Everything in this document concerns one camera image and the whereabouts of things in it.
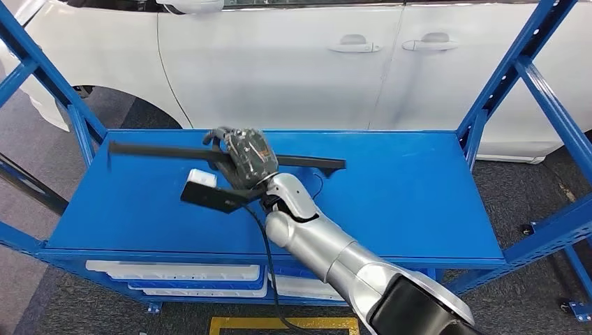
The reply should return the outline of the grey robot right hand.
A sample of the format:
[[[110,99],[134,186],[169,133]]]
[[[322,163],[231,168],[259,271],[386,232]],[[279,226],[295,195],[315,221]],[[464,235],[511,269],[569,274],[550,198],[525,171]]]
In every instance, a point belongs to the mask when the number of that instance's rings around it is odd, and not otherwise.
[[[212,150],[230,154],[230,162],[214,162],[218,170],[234,189],[251,189],[278,172],[279,162],[264,134],[254,128],[214,128],[204,136],[202,143]]]

